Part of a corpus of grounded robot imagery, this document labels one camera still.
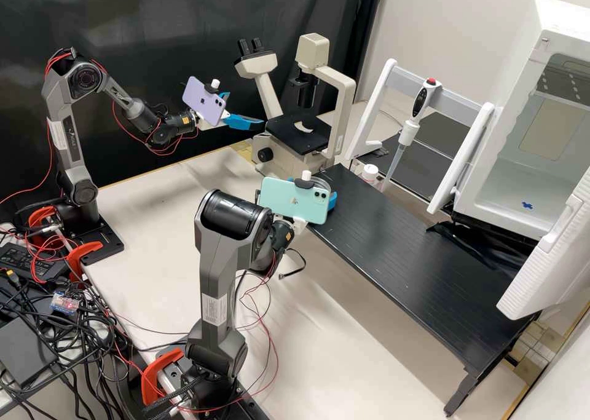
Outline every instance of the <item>black curtain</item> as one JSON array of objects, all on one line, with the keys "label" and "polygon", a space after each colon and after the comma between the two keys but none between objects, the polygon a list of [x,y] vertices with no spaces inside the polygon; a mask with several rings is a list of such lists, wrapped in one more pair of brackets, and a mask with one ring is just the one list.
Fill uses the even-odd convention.
[{"label": "black curtain", "polygon": [[[374,13],[377,1],[0,0],[0,199],[35,185],[47,170],[40,92],[44,65],[57,48],[74,46],[96,58],[131,95],[151,104],[164,102],[171,111],[185,108],[181,95],[189,76],[218,78],[222,90],[231,91],[228,110],[263,118],[254,82],[234,70],[237,39],[260,37],[276,51],[279,66],[271,79],[289,110],[293,93],[287,81],[294,74],[298,37],[317,32],[329,38],[331,66],[346,66],[356,76],[372,22],[358,14]],[[361,47],[351,47],[351,41]],[[360,58],[351,64],[352,55]],[[334,93],[324,96],[319,90],[318,99],[318,112],[333,108]],[[173,156],[162,159],[117,128],[107,96],[85,98],[74,105],[74,114],[85,162],[98,186],[250,137],[221,127],[182,142]],[[39,190],[7,201],[0,216],[5,220],[19,206],[56,193],[51,174]]]}]

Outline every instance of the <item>red clamp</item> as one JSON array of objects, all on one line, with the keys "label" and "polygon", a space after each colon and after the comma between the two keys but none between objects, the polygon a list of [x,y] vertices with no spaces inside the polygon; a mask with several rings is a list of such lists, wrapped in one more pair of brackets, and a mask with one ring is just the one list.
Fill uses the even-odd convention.
[{"label": "red clamp", "polygon": [[45,217],[49,217],[55,214],[55,208],[52,206],[42,207],[38,210],[35,210],[29,216],[29,226],[35,226]]},{"label": "red clamp", "polygon": [[183,350],[174,348],[172,351],[162,354],[143,370],[143,374],[141,375],[141,399],[144,405],[151,405],[160,398],[157,387],[158,382],[156,380],[158,372],[162,371],[169,364],[180,360],[182,357],[184,357]]},{"label": "red clamp", "polygon": [[[33,211],[28,219],[29,227],[32,228],[33,226],[39,225],[39,223],[41,223],[41,221],[44,218],[50,217],[52,215],[55,215],[55,207],[53,205],[42,207],[38,210]],[[41,246],[45,239],[43,236],[33,236],[32,240],[35,245]],[[59,240],[56,240],[55,242],[50,242],[47,245],[47,248],[58,247],[60,243],[61,242]]]},{"label": "red clamp", "polygon": [[102,247],[103,244],[101,242],[88,242],[70,251],[70,253],[66,257],[66,261],[68,262],[69,267],[72,269],[72,271],[74,271],[77,274],[76,276],[75,274],[70,273],[69,279],[72,283],[79,282],[79,277],[82,277],[82,267],[80,266],[80,259],[92,251],[98,251]]}]

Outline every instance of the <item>small bottle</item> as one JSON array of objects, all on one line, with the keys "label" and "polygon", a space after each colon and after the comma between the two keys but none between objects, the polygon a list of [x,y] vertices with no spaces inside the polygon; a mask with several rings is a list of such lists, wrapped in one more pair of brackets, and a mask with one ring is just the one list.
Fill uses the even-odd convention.
[{"label": "small bottle", "polygon": [[379,184],[379,180],[377,179],[377,175],[379,174],[379,168],[375,165],[365,165],[363,171],[361,172],[361,178],[370,184],[371,186],[377,186]]}]

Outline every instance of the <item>mint green smartphone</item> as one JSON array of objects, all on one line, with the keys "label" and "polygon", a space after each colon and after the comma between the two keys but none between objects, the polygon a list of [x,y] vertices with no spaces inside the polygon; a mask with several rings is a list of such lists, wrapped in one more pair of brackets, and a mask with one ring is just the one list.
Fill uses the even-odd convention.
[{"label": "mint green smartphone", "polygon": [[262,179],[258,204],[285,217],[299,217],[309,223],[323,224],[328,215],[330,192],[312,186],[299,188],[292,181],[274,177]]}]

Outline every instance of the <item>robotic arm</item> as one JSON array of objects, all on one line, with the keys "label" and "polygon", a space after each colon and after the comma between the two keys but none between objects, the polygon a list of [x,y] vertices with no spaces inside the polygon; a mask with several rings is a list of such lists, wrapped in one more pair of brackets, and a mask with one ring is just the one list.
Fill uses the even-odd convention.
[{"label": "robotic arm", "polygon": [[175,136],[196,129],[198,119],[191,110],[158,117],[143,100],[132,98],[99,63],[74,48],[59,50],[49,60],[45,73],[41,95],[47,104],[47,123],[58,159],[57,182],[72,205],[66,214],[83,226],[92,227],[99,220],[98,189],[84,164],[72,112],[75,102],[91,93],[106,93],[150,139],[148,145],[166,145]]},{"label": "robotic arm", "polygon": [[226,390],[242,368],[248,347],[234,326],[235,273],[251,269],[270,277],[294,232],[273,213],[222,191],[209,191],[195,216],[195,244],[200,252],[201,319],[187,339],[185,355],[215,375],[194,401],[205,406],[225,403]]}]

